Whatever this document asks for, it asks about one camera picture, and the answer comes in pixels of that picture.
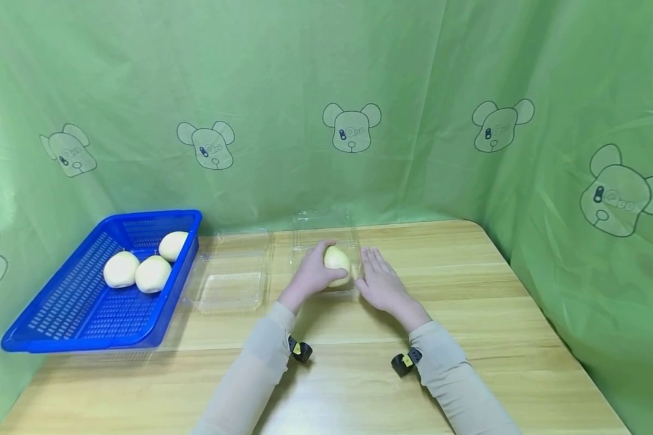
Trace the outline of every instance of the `wood grain surface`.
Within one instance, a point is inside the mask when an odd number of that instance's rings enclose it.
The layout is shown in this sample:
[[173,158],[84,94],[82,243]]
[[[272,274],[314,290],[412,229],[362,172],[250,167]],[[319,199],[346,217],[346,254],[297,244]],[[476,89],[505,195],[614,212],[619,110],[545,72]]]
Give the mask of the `wood grain surface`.
[[[321,231],[339,240],[339,229]],[[359,229],[410,293],[459,341],[524,434],[622,435],[629,431],[571,356],[483,230],[466,221]],[[239,256],[266,239],[203,239],[201,250]],[[180,305],[154,353],[51,356],[0,427],[0,434],[186,434],[238,355],[256,320],[291,277],[290,233],[273,234],[267,292],[257,311],[208,315]],[[186,287],[198,292],[207,267]],[[391,318],[358,298],[317,296],[293,336],[314,349],[290,362],[255,434],[452,433],[415,373],[390,366],[408,349]]]

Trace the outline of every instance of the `transparent tray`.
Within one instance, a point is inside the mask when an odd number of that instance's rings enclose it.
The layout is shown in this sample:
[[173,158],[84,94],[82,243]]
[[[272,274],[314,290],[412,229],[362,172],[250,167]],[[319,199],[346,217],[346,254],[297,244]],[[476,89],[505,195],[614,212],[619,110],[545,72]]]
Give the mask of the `transparent tray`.
[[336,288],[326,288],[318,295],[327,297],[357,298],[355,279],[360,275],[360,240],[353,214],[344,209],[301,211],[293,218],[293,250],[290,266],[293,274],[300,266],[305,253],[323,239],[336,241],[336,247],[351,261],[351,280]]
[[238,315],[264,306],[271,233],[218,234],[201,243],[184,290],[203,314]]

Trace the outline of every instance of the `dough ball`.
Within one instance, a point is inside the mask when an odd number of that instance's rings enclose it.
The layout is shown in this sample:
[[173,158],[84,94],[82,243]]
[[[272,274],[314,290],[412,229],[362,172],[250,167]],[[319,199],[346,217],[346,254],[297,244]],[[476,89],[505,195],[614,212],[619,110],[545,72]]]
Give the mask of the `dough ball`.
[[135,271],[140,262],[128,251],[119,252],[106,262],[105,282],[111,288],[124,288],[135,284]]
[[171,273],[172,267],[167,260],[160,256],[148,257],[135,271],[135,284],[143,293],[161,292]]
[[157,251],[160,252],[160,255],[165,260],[174,263],[179,258],[179,253],[181,252],[181,248],[184,247],[187,237],[189,237],[189,233],[184,231],[169,233],[162,239]]
[[325,266],[328,269],[346,269],[348,275],[345,278],[332,281],[328,285],[330,288],[339,287],[351,280],[351,260],[349,257],[336,246],[330,246],[325,251]]

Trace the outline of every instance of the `beige sleeve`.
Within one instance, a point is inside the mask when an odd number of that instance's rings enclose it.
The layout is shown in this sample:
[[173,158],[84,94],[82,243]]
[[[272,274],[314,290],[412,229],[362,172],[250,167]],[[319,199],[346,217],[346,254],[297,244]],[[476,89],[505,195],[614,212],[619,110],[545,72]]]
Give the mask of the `beige sleeve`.
[[287,369],[295,315],[276,302],[220,381],[192,435],[249,435]]
[[430,321],[409,339],[422,354],[417,364],[421,384],[438,401],[456,435],[522,434],[445,328]]

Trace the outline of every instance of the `blue plastic basket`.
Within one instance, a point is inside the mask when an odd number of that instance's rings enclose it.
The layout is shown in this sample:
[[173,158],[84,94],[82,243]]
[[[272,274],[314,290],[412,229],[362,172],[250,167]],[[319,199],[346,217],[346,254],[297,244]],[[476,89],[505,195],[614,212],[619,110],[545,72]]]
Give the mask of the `blue plastic basket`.
[[[157,347],[167,331],[198,251],[198,210],[120,214],[101,221],[2,337],[7,352],[53,353]],[[165,235],[187,231],[164,289],[112,289],[106,261],[122,250],[141,261]]]

